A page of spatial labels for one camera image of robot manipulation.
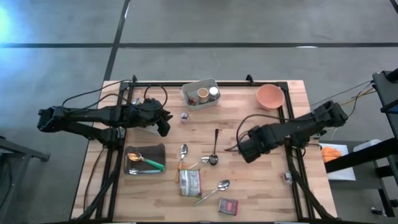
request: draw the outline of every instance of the wooden table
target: wooden table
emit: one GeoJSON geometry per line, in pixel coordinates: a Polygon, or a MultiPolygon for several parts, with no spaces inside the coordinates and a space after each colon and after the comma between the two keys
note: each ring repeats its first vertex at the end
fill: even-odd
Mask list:
{"type": "MultiPolygon", "coordinates": [[[[310,107],[304,82],[301,80],[287,82],[294,115],[298,117],[308,113],[310,107]]],[[[101,97],[109,93],[117,94],[118,89],[119,84],[107,87],[101,92],[101,97]]],[[[128,129],[126,136],[126,146],[165,144],[166,171],[159,175],[131,176],[124,174],[122,169],[113,220],[130,222],[296,221],[291,186],[285,185],[280,177],[282,172],[288,170],[284,147],[279,147],[270,154],[262,155],[250,164],[245,163],[237,152],[224,152],[222,150],[236,144],[236,128],[247,115],[265,113],[278,116],[277,110],[266,111],[257,106],[255,92],[258,87],[220,87],[221,99],[218,106],[199,111],[189,111],[190,119],[187,124],[180,122],[181,112],[187,111],[180,96],[180,87],[166,87],[166,89],[169,100],[165,109],[174,115],[169,121],[171,130],[167,137],[162,138],[138,128],[128,129]],[[217,143],[217,155],[220,161],[216,166],[207,164],[201,167],[203,193],[207,194],[215,189],[217,183],[223,179],[231,180],[231,185],[227,191],[217,192],[199,206],[193,207],[192,205],[197,199],[179,196],[178,185],[174,182],[180,159],[178,152],[182,144],[188,145],[189,150],[184,159],[184,167],[198,162],[202,156],[210,155],[214,146],[215,128],[220,129],[217,143]],[[239,200],[239,209],[236,216],[217,212],[220,197],[239,200]]],[[[133,99],[136,97],[142,99],[144,90],[145,88],[135,88],[133,99]]],[[[156,87],[151,88],[148,95],[160,102],[165,99],[164,92],[156,87]]],[[[101,108],[115,104],[116,97],[111,96],[98,106],[101,108]]],[[[247,120],[241,131],[248,130],[255,124],[275,122],[279,121],[255,117],[247,120]]],[[[103,124],[98,123],[95,123],[94,126],[105,128],[103,124]]],[[[101,144],[98,141],[90,141],[72,217],[77,217],[83,212],[84,192],[94,161],[101,149],[101,144]]],[[[87,204],[92,201],[100,188],[105,154],[103,153],[91,181],[87,204]]],[[[304,161],[312,192],[326,210],[336,216],[335,205],[319,147],[307,147],[304,161]]],[[[108,211],[109,195],[110,190],[105,198],[104,215],[108,211]]],[[[302,193],[300,193],[300,198],[303,212],[307,214],[302,193]]]]}

